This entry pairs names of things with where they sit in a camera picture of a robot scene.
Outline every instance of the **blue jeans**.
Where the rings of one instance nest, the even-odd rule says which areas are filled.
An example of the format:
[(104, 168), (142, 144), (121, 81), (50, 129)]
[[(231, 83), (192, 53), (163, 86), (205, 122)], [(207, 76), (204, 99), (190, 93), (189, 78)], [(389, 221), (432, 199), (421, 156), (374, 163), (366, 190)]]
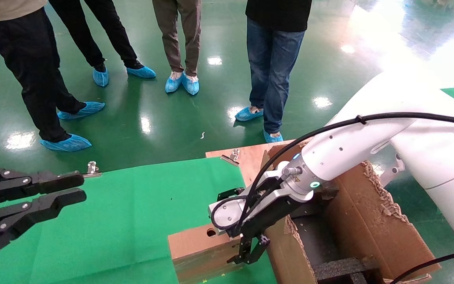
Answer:
[(288, 80), (304, 32), (273, 31), (248, 19), (247, 50), (252, 74), (252, 106), (264, 109), (264, 130), (278, 133), (288, 99)]

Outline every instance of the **blue shoe cover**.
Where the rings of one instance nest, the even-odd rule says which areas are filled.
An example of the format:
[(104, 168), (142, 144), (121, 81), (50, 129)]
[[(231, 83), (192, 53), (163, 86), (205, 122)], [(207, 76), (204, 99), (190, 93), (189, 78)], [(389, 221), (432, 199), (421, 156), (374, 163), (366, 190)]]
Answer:
[(179, 73), (173, 72), (171, 76), (166, 81), (166, 92), (176, 92), (180, 85), (182, 84), (183, 78), (185, 77), (184, 73), (182, 73), (182, 76), (180, 78), (176, 78)]
[(281, 134), (278, 137), (272, 137), (269, 133), (264, 131), (264, 138), (267, 143), (283, 142), (283, 136)]
[(254, 118), (257, 118), (257, 117), (263, 116), (263, 115), (264, 115), (264, 110), (256, 112), (256, 113), (251, 113), (250, 107), (247, 106), (247, 107), (243, 108), (241, 111), (239, 111), (235, 117), (236, 117), (237, 121), (243, 122), (243, 121), (252, 120)]
[(185, 76), (183, 78), (182, 82), (183, 86), (185, 87), (185, 90), (191, 95), (196, 95), (197, 92), (199, 91), (199, 80), (197, 77), (195, 77), (194, 80), (189, 79), (189, 77)]
[(94, 78), (94, 82), (100, 87), (106, 87), (108, 82), (110, 81), (110, 77), (108, 76), (108, 69), (106, 72), (99, 72), (95, 69), (92, 72), (92, 78)]
[(105, 103), (98, 103), (98, 102), (85, 102), (87, 106), (85, 108), (82, 108), (77, 114), (71, 114), (67, 112), (58, 112), (57, 116), (60, 119), (64, 120), (71, 120), (75, 118), (80, 118), (88, 115), (95, 114), (96, 112), (102, 110), (104, 106), (106, 105)]
[(92, 146), (87, 139), (74, 134), (71, 134), (69, 139), (57, 143), (42, 139), (40, 140), (40, 144), (50, 150), (68, 152), (80, 151)]
[(150, 68), (148, 68), (146, 66), (143, 68), (140, 68), (140, 69), (127, 68), (127, 72), (129, 74), (133, 74), (138, 77), (145, 78), (145, 79), (153, 79), (157, 76), (157, 74), (155, 74), (155, 72), (153, 72), (153, 70), (151, 70)]

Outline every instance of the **black shirt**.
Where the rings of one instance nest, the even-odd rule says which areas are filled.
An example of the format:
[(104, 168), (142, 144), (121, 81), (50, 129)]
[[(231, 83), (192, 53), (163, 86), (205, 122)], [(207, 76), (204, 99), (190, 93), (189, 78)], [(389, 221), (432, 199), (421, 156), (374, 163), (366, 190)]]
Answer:
[(308, 28), (311, 0), (248, 0), (246, 16), (259, 25), (285, 32)]

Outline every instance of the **green epoxy floor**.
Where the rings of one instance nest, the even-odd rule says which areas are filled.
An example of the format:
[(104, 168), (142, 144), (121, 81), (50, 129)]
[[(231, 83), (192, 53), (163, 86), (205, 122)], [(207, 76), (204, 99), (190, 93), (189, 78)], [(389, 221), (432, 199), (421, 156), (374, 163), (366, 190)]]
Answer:
[[(245, 0), (203, 2), (197, 97), (183, 89), (164, 92), (170, 70), (151, 1), (117, 0), (115, 5), (141, 62), (157, 72), (157, 79), (128, 77), (102, 27), (85, 8), (110, 70), (109, 86), (99, 88), (67, 29), (47, 7), (70, 92), (107, 106), (95, 116), (63, 122), (67, 131), (88, 138), (93, 147), (79, 153), (48, 151), (38, 143), (20, 86), (0, 58), (0, 167), (60, 173), (85, 171), (95, 160), (102, 171), (112, 171), (264, 142), (261, 121), (234, 122), (250, 91)], [(432, 70), (440, 88), (454, 86), (454, 0), (314, 0), (281, 132), (292, 139), (318, 128), (379, 72), (416, 67)], [(392, 155), (386, 149), (371, 161), (383, 168)], [(454, 252), (453, 231), (412, 178), (394, 181), (389, 190), (436, 256)], [(443, 264), (432, 282), (454, 283), (454, 260)]]

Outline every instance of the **khaki pants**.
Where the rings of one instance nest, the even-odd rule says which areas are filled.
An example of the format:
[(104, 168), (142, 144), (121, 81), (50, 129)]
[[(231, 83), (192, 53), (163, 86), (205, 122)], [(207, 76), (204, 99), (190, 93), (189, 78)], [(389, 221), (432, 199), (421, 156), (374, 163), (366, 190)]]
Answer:
[(183, 72), (180, 45), (178, 43), (178, 11), (182, 16), (185, 34), (186, 70), (189, 76), (197, 75), (199, 38), (201, 34), (201, 0), (152, 0), (167, 60), (174, 72)]

